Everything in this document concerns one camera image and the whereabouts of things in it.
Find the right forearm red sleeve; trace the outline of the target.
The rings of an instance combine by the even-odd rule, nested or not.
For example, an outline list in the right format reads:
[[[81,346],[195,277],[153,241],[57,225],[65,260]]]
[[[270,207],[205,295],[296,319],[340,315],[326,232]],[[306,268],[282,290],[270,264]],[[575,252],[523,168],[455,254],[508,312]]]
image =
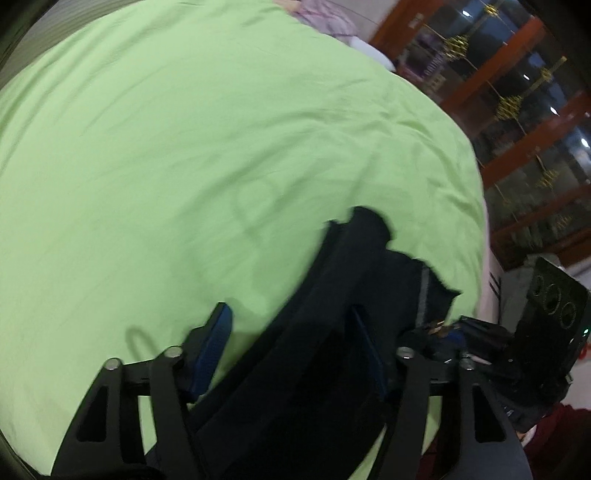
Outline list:
[[[527,432],[518,432],[532,477],[548,480],[590,478],[589,409],[558,403]]]

